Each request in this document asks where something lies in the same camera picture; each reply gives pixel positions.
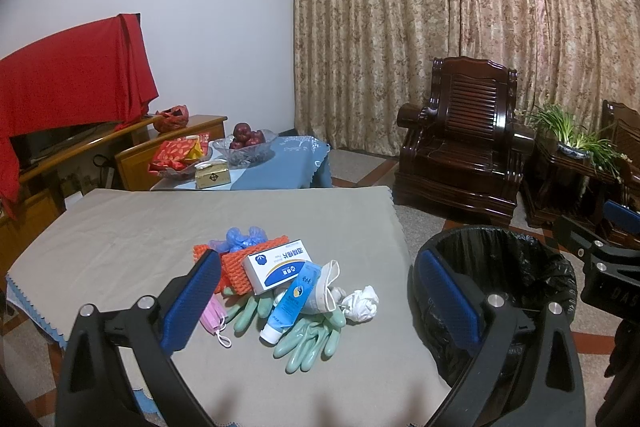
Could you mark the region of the white tissue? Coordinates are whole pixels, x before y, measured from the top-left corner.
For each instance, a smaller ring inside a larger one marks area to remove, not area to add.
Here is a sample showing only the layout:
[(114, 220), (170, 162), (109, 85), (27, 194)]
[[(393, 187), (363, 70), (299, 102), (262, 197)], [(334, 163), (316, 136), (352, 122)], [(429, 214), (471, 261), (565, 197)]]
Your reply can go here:
[(344, 317), (347, 321), (360, 324), (369, 322), (378, 313), (378, 294), (371, 285), (363, 289), (358, 289), (345, 296), (340, 304)]

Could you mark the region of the green rubber glove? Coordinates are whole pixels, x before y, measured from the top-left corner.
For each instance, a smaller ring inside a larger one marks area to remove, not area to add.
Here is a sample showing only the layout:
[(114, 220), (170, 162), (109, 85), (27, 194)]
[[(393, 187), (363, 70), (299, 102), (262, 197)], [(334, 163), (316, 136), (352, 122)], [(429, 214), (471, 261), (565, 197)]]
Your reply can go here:
[(275, 359), (288, 357), (285, 373), (308, 373), (318, 360), (335, 355), (346, 317), (340, 309), (331, 313), (304, 315), (273, 348)]
[(232, 324), (235, 335), (242, 336), (255, 319), (258, 322), (265, 322), (268, 319), (273, 300), (272, 291), (266, 291), (258, 296), (253, 293), (232, 296), (232, 306), (227, 309), (226, 323)]

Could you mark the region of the blue white cream tube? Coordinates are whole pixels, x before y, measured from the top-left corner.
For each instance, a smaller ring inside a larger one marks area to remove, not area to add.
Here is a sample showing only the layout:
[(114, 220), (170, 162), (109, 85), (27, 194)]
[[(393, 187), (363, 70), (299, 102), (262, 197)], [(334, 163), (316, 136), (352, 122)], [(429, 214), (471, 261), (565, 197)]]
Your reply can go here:
[(267, 323), (259, 334), (260, 339), (270, 346), (278, 343), (281, 337), (295, 324), (306, 301), (314, 291), (321, 274), (319, 265), (306, 261), (297, 277), (283, 294), (277, 306), (270, 313)]

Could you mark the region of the red apples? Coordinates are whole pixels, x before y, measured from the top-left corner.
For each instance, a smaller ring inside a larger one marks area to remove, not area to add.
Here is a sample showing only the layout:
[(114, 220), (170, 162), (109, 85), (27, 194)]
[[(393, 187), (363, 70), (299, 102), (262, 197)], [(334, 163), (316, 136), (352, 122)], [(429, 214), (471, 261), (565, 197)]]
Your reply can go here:
[(266, 142), (262, 130), (253, 130), (246, 122), (239, 122), (233, 129), (233, 140), (230, 143), (231, 150), (239, 150), (249, 146), (255, 146)]

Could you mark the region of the pink face mask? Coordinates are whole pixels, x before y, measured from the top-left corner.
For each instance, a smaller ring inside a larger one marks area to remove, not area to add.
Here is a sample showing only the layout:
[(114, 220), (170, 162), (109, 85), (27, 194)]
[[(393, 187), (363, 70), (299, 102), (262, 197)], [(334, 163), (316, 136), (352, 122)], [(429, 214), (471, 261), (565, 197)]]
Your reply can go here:
[(231, 339), (224, 335), (224, 330), (227, 327), (227, 317), (226, 308), (216, 294), (210, 297), (200, 316), (200, 324), (209, 335), (213, 335), (217, 339), (224, 349), (232, 347)]

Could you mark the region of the blue plastic bag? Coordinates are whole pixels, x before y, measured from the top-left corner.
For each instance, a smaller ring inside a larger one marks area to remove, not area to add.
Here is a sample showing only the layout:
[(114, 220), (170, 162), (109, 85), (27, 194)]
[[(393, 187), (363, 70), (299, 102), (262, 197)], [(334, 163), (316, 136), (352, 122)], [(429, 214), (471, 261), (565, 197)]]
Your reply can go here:
[(235, 253), (242, 249), (250, 248), (268, 241), (266, 232), (258, 227), (250, 227), (247, 234), (243, 234), (239, 228), (231, 228), (224, 239), (212, 239), (207, 246), (218, 254)]

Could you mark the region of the white blue medicine box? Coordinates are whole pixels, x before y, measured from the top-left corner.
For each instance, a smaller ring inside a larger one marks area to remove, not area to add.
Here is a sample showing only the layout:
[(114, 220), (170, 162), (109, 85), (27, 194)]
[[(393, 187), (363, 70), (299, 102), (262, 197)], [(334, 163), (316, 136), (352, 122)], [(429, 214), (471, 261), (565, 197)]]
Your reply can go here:
[(292, 282), (305, 265), (310, 265), (314, 281), (318, 280), (321, 268), (312, 262), (299, 239), (248, 255), (242, 261), (242, 268), (256, 296)]

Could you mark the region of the patterned beige curtain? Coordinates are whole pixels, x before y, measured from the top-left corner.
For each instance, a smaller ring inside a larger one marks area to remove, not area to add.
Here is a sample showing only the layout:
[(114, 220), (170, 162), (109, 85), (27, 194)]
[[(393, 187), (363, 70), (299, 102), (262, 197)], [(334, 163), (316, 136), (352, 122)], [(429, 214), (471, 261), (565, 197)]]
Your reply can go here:
[(639, 103), (639, 0), (294, 0), (295, 127), (395, 155), (399, 107), (450, 56), (515, 69), (522, 112), (553, 102), (595, 128), (602, 101)]

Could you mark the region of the blue table cloth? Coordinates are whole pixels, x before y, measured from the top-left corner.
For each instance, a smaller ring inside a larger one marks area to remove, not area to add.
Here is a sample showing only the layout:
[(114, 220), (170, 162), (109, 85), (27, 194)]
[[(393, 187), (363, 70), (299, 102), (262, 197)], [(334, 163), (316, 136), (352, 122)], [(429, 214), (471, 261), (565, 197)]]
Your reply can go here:
[(246, 169), (232, 169), (231, 182), (208, 191), (285, 190), (332, 186), (331, 147), (310, 135), (278, 136), (267, 159)]

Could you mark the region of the orange foam fruit net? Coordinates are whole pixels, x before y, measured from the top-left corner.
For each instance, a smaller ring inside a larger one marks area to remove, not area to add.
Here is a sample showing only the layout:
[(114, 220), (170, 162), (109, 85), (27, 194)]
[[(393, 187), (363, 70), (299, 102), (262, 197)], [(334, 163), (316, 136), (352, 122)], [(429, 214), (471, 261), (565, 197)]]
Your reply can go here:
[(243, 261), (249, 255), (259, 254), (268, 249), (282, 246), (288, 243), (288, 236), (283, 235), (275, 239), (268, 239), (264, 243), (250, 246), (234, 253), (220, 256), (221, 277), (215, 289), (216, 294), (221, 294), (230, 288), (234, 295), (244, 296), (252, 291), (252, 285), (243, 268)]

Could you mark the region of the white face mask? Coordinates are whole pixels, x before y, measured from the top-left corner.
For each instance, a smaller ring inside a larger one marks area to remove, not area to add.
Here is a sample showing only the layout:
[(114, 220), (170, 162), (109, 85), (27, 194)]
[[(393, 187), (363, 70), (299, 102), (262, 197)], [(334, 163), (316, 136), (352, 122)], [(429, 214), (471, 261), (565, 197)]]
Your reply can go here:
[(303, 306), (303, 314), (332, 313), (346, 296), (345, 291), (335, 285), (341, 275), (340, 264), (336, 260), (323, 265), (314, 289)]

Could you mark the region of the red snack packets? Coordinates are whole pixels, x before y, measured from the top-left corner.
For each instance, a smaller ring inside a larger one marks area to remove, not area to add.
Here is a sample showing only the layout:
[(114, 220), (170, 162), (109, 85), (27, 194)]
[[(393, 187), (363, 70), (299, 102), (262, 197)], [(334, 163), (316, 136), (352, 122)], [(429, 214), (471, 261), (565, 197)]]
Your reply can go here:
[(149, 162), (149, 172), (157, 173), (168, 169), (177, 172), (186, 170), (208, 156), (208, 141), (208, 132), (164, 141)]

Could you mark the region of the wooden tv cabinet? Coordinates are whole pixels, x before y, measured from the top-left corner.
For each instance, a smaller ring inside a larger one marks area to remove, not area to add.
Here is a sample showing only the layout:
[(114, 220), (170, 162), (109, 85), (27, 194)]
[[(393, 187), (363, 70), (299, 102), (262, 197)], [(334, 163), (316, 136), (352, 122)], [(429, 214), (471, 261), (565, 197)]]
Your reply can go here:
[(116, 130), (101, 124), (77, 144), (64, 148), (39, 164), (21, 172), (20, 202), (14, 217), (1, 217), (1, 273), (6, 274), (24, 250), (66, 210), (68, 191), (87, 193), (99, 184), (100, 168), (106, 160), (115, 173), (114, 187), (127, 191), (148, 191), (160, 181), (148, 173), (149, 162), (165, 140), (205, 132), (213, 139), (224, 136), (224, 116), (195, 115), (185, 128), (164, 134), (153, 128), (153, 117)]

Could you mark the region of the red bag on cabinet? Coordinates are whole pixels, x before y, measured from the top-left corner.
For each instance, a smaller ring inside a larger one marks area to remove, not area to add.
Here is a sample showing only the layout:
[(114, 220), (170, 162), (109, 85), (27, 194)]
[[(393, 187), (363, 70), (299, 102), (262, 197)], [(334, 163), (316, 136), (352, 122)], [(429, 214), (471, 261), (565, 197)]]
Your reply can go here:
[(189, 124), (189, 109), (185, 105), (172, 106), (155, 115), (158, 119), (153, 122), (153, 127), (159, 134), (180, 130)]

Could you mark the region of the black lined trash bin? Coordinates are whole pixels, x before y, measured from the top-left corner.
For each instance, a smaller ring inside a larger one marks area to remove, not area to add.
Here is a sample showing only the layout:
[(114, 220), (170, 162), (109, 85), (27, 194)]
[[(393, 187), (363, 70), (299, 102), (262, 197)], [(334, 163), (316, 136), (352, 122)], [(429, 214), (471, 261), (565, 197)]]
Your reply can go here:
[[(529, 317), (554, 301), (563, 307), (568, 324), (572, 324), (577, 303), (573, 265), (535, 237), (483, 225), (456, 228), (433, 236), (416, 258), (424, 249), (433, 248), (454, 272), (472, 279), (484, 294), (501, 295)], [(470, 356), (454, 345), (432, 299), (416, 292), (416, 260), (410, 270), (409, 287), (414, 317), (422, 327), (426, 347), (451, 391)]]

